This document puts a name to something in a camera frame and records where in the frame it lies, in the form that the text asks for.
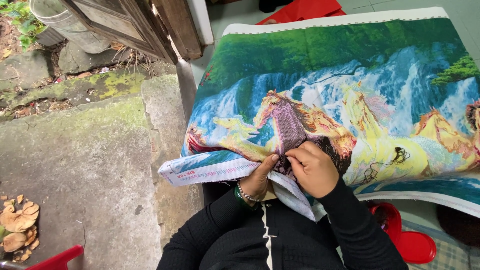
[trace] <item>red plastic stool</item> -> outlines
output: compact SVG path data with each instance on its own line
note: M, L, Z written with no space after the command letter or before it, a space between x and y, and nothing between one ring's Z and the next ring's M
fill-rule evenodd
M83 252L84 248L81 245L74 245L62 253L37 263L26 270L68 270L67 263L83 254Z

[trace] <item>red paper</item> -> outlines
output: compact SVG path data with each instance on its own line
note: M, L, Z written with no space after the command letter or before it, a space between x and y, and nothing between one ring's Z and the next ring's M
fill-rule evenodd
M269 19L277 23L289 23L313 18L346 15L342 6L336 0L295 0L279 11L265 18L257 25L264 24Z

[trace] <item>red plastic lid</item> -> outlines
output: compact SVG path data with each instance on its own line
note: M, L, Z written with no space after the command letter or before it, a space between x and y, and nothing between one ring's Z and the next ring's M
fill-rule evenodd
M429 263L437 255L433 239L419 232L402 232L396 248L407 263Z

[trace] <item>stone slab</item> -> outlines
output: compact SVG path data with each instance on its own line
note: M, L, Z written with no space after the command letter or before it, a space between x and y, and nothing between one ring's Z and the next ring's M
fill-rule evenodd
M84 52L73 42L60 51L59 67L65 74L77 74L105 67L128 59L132 49L125 49L117 54L117 50L107 49L101 53L91 54Z
M173 187L158 175L160 166L180 156L186 122L176 75L165 75L142 83L142 98L149 121L152 177L156 186L158 224L162 248L187 219L203 207L197 185Z
M156 268L148 131L139 93L0 124L0 193L40 205L27 265L81 244L70 270Z
M15 86L35 88L39 86L39 81L52 75L50 53L45 50L36 49L10 56L0 62L0 90Z

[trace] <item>black cloth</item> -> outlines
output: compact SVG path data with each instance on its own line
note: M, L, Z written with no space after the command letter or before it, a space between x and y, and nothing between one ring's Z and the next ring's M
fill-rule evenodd
M278 199L248 210L233 191L192 216L165 246L157 270L370 270L408 267L373 215L340 179L318 199L319 224ZM345 266L335 250L340 245Z

